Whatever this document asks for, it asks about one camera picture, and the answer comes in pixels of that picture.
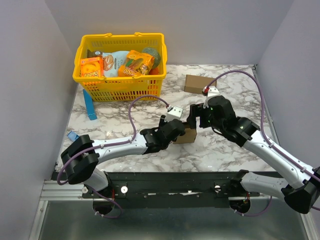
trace white marble table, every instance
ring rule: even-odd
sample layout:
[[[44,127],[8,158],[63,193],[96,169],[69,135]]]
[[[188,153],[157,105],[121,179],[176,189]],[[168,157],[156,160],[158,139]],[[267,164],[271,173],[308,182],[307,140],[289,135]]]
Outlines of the white marble table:
[[[187,74],[216,77],[229,70],[243,70],[253,74],[247,65],[168,65],[162,85],[161,97],[172,106],[183,108],[183,121],[189,115],[189,105],[203,103],[199,94],[184,92]],[[259,124],[260,96],[255,83],[246,75],[231,73],[219,79],[217,88],[233,105],[235,113]],[[128,120],[129,101],[95,102],[97,120],[89,120],[82,87],[79,85],[66,132],[78,135],[89,134],[91,139],[104,140],[127,137],[133,134]],[[139,101],[132,109],[137,130],[153,128],[159,123],[166,108],[160,101]],[[271,136],[269,124],[265,121],[266,133]],[[72,142],[65,137],[62,150]],[[62,167],[57,160],[56,170]],[[107,172],[205,172],[205,171],[273,171],[273,169],[245,149],[239,148],[211,129],[197,129],[195,143],[171,144],[166,150],[149,155],[132,155],[104,162],[98,166]]]

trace cable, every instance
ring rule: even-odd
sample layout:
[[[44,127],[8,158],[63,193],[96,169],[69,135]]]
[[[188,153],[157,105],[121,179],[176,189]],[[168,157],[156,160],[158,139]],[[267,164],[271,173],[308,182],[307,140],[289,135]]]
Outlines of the cable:
[[[297,162],[295,162],[291,157],[289,157],[287,154],[285,154],[284,152],[282,152],[279,148],[277,148],[275,145],[272,145],[271,141],[268,139],[266,133],[265,133],[265,129],[264,129],[264,116],[265,116],[265,103],[264,103],[264,94],[262,92],[261,86],[259,84],[259,82],[249,73],[242,71],[242,70],[231,70],[231,71],[226,71],[222,74],[220,74],[219,76],[217,76],[215,79],[213,79],[206,87],[204,87],[204,89],[208,89],[215,81],[217,81],[219,78],[223,77],[224,75],[227,74],[231,74],[231,73],[241,73],[241,74],[245,74],[247,75],[249,78],[251,78],[259,91],[260,94],[260,98],[261,98],[261,120],[260,120],[260,128],[261,128],[261,134],[264,138],[264,140],[281,156],[283,156],[285,159],[287,159],[290,163],[292,163],[293,165],[295,165],[297,168],[299,168],[300,170],[304,171],[306,174],[308,174],[311,178],[315,179],[316,181],[318,181],[320,183],[320,178],[313,175],[313,173],[309,172],[308,170],[306,170],[303,166],[301,166],[300,164],[298,164]]]
[[[311,208],[314,209],[314,210],[320,211],[320,208],[319,208],[319,207],[312,206]]]
[[[258,212],[258,213],[247,214],[247,213],[238,212],[237,210],[235,210],[234,213],[237,213],[243,217],[257,217],[257,216],[264,214],[269,209],[271,202],[272,202],[272,196],[270,196],[270,201],[269,201],[268,205],[265,207],[265,209],[262,210],[261,212]]]
[[[146,97],[151,97],[151,98],[156,98],[160,101],[162,101],[166,107],[170,107],[169,103],[167,103],[165,100],[163,100],[162,98],[158,97],[158,96],[154,96],[154,95],[150,95],[150,94],[147,94],[147,95],[142,95],[142,96],[139,96],[137,97],[135,100],[133,100],[129,106],[129,109],[128,109],[128,117],[129,117],[129,121],[132,125],[132,128],[133,128],[133,136],[132,136],[132,139],[129,139],[129,140],[126,140],[126,141],[120,141],[120,142],[114,142],[114,143],[106,143],[103,145],[103,148],[104,147],[111,147],[111,146],[118,146],[118,145],[122,145],[122,144],[128,144],[128,143],[131,143],[137,136],[137,129],[136,129],[136,126],[134,124],[134,121],[133,121],[133,118],[131,116],[131,108],[133,107],[134,103],[142,98],[146,98]],[[62,174],[63,172],[66,170],[66,168],[68,167],[68,165],[74,160],[76,159],[77,157],[79,157],[81,154],[84,154],[84,153],[87,153],[89,151],[92,151],[92,150],[95,150],[95,149],[99,149],[99,148],[102,148],[102,146],[98,145],[98,146],[92,146],[92,147],[89,147],[87,149],[84,149],[80,152],[78,152],[77,154],[73,155],[63,166],[62,168],[60,169],[60,172],[58,173],[58,176],[56,178],[56,181],[59,185],[65,185],[68,180],[66,181],[61,181],[61,177],[62,177]],[[116,218],[119,218],[121,216],[121,214],[123,213],[123,209],[121,208],[121,206],[114,200],[110,199],[110,198],[107,198],[103,195],[101,195],[100,193],[98,193],[95,189],[91,188],[92,191],[98,195],[100,198],[103,198],[105,200],[108,200],[109,202],[113,203],[115,206],[117,206],[119,209],[120,209],[120,214],[118,216],[106,216],[106,215],[103,215],[103,214],[100,214],[99,212],[95,211],[95,214],[98,214],[100,216],[102,216],[103,218],[107,218],[107,219],[116,219]]]
[[[117,216],[107,216],[107,215],[101,214],[101,213],[99,213],[98,211],[96,211],[95,209],[93,209],[95,215],[99,215],[99,216],[101,216],[101,217],[103,217],[103,218],[106,218],[106,219],[118,219],[118,218],[124,213],[124,210],[122,209],[122,207],[121,207],[121,206],[119,205],[119,203],[117,203],[115,200],[112,200],[112,199],[110,199],[110,198],[107,198],[106,196],[101,195],[100,193],[98,193],[98,192],[97,192],[95,189],[93,189],[93,188],[91,188],[91,189],[92,189],[92,191],[93,191],[96,195],[98,195],[100,198],[105,199],[105,200],[108,200],[110,203],[114,204],[115,206],[117,206],[117,207],[120,209],[120,213],[119,213],[119,215],[117,215]]]

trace yellow plastic basket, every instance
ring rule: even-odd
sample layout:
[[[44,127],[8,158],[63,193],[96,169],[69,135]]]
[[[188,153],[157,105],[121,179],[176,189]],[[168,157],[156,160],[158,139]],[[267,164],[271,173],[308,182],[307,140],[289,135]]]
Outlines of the yellow plastic basket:
[[[158,75],[141,75],[133,77],[81,77],[80,60],[87,58],[87,51],[113,53],[116,51],[136,50],[145,47],[155,48],[161,55]],[[167,47],[162,33],[140,33],[133,35],[94,34],[82,37],[81,44],[74,59],[73,79],[80,83],[97,102],[131,101],[150,94],[160,96],[161,87],[166,77]],[[142,100],[154,100],[144,97]]]

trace gray wall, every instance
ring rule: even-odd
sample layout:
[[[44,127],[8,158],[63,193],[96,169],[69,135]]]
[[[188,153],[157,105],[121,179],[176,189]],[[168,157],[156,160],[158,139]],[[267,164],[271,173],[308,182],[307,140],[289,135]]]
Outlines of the gray wall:
[[[256,64],[293,0],[45,0],[70,49],[86,34],[161,32],[170,64]]]
[[[319,0],[295,0],[257,69],[281,145],[314,167],[320,166],[319,13]],[[320,213],[313,215],[320,230]]]
[[[43,0],[1,1],[0,238],[26,240],[73,102],[73,55]]]

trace small brown box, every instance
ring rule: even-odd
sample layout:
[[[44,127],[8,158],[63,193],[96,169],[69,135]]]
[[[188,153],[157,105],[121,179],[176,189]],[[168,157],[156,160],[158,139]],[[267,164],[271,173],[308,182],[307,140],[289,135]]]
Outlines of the small brown box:
[[[184,91],[192,94],[202,94],[202,90],[207,86],[214,78],[206,76],[194,76],[186,75],[184,83]]]
[[[178,136],[173,144],[192,144],[195,142],[197,137],[197,129],[191,129],[187,123],[184,124],[185,134]]]

